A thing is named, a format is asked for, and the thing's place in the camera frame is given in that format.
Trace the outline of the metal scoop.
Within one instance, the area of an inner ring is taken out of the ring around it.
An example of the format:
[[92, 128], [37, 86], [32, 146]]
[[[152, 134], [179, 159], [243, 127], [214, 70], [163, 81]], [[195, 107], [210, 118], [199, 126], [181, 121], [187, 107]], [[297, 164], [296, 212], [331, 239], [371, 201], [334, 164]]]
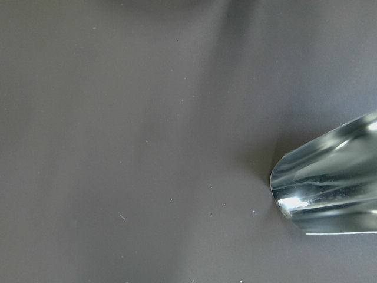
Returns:
[[283, 216], [307, 235], [376, 233], [376, 112], [285, 154], [270, 190]]

